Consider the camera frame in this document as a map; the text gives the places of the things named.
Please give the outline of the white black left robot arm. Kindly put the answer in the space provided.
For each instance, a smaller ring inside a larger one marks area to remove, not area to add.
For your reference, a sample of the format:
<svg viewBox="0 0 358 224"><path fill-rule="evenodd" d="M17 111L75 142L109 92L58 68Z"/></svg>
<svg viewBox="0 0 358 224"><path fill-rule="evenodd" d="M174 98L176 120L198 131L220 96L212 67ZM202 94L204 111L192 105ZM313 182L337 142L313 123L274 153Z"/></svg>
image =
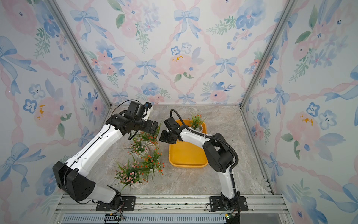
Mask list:
<svg viewBox="0 0 358 224"><path fill-rule="evenodd" d="M101 156L126 134L138 131L155 133L157 130L158 123L148 119L153 110L151 103L142 104L137 100L130 100L129 103L126 110L112 113L99 133L82 150L66 162L58 161L53 166L58 187L75 202L99 203L111 211L122 207L123 200L118 190L97 184L87 176Z"/></svg>

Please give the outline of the red flower plant front pot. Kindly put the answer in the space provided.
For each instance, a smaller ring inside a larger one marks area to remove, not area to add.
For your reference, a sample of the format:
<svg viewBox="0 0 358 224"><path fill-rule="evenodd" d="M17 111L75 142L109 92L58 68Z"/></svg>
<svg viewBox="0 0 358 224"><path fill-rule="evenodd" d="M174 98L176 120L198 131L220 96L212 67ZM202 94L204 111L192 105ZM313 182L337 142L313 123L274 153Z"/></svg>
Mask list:
<svg viewBox="0 0 358 224"><path fill-rule="evenodd" d="M155 148L151 153L143 154L141 158L141 170L142 176L145 182L148 182L150 178L154 178L156 173L163 175L163 168L165 164L160 161L163 153Z"/></svg>

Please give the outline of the yellow plastic storage tray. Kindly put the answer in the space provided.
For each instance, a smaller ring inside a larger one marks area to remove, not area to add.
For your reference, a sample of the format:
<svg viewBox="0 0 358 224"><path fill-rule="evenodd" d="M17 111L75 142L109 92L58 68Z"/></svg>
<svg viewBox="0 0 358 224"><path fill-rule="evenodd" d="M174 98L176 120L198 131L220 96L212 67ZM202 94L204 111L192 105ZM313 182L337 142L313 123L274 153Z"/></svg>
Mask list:
<svg viewBox="0 0 358 224"><path fill-rule="evenodd" d="M169 162L177 168L204 168L208 160L204 150L189 142L169 145Z"/></svg>

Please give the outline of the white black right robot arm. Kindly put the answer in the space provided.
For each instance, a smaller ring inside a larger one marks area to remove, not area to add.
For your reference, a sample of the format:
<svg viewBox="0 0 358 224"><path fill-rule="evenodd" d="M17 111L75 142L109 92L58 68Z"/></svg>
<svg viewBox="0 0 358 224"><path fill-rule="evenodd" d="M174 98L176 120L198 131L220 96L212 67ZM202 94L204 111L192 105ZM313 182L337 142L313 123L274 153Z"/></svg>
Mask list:
<svg viewBox="0 0 358 224"><path fill-rule="evenodd" d="M164 121L167 127L159 138L161 142L176 144L188 142L203 149L210 167L218 173L221 183L221 197L229 211L240 211L239 193L235 184L233 168L238 163L238 155L220 134L204 134L185 124L180 125L173 117Z"/></svg>

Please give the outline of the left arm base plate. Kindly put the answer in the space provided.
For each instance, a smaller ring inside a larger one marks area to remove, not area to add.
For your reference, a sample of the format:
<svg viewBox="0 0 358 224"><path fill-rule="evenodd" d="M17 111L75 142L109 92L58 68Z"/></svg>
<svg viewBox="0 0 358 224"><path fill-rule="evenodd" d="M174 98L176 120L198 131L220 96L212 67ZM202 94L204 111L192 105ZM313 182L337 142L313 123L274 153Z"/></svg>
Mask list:
<svg viewBox="0 0 358 224"><path fill-rule="evenodd" d="M116 197L111 203L98 203L96 211L134 211L136 199L137 198L135 196Z"/></svg>

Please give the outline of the orange flower plant white pot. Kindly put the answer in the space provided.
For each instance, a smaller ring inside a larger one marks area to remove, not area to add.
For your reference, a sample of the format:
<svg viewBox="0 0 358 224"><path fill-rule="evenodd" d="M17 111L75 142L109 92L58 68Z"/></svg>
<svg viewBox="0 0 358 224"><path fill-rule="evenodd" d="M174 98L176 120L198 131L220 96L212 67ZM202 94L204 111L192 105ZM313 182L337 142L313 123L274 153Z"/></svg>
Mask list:
<svg viewBox="0 0 358 224"><path fill-rule="evenodd" d="M202 125L203 125L204 121L205 120L203 119L201 114L195 114L189 120L189 125L195 131L202 132L202 130L203 130Z"/></svg>

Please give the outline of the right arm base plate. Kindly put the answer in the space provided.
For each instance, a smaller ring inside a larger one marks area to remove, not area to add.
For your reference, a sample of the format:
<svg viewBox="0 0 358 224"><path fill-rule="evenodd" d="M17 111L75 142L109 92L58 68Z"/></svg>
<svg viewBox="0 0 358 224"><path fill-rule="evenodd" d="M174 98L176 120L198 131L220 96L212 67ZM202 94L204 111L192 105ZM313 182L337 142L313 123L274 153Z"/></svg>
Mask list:
<svg viewBox="0 0 358 224"><path fill-rule="evenodd" d="M237 198L227 199L224 196L211 196L209 197L210 206L209 211L217 212L217 211L228 211L232 212L234 210L245 212L249 211L247 200L244 196L239 196Z"/></svg>

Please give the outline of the red flower plant pot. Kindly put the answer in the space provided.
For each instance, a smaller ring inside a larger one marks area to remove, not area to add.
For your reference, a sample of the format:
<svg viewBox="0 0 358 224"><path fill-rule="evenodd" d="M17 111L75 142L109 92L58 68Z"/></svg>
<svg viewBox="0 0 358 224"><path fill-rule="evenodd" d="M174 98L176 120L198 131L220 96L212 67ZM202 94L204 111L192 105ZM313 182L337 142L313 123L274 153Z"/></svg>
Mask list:
<svg viewBox="0 0 358 224"><path fill-rule="evenodd" d="M158 136L160 133L160 128L161 128L161 125L158 126L158 128L156 129L156 131L154 133L141 132L139 136L140 136L141 140L146 142L148 145L150 145L150 146L157 145L159 142Z"/></svg>
<svg viewBox="0 0 358 224"><path fill-rule="evenodd" d="M163 168L165 164L160 161L163 153L155 148L151 153L143 154L141 158L141 170L142 176L145 182L148 182L150 178L154 178L156 173L163 175Z"/></svg>

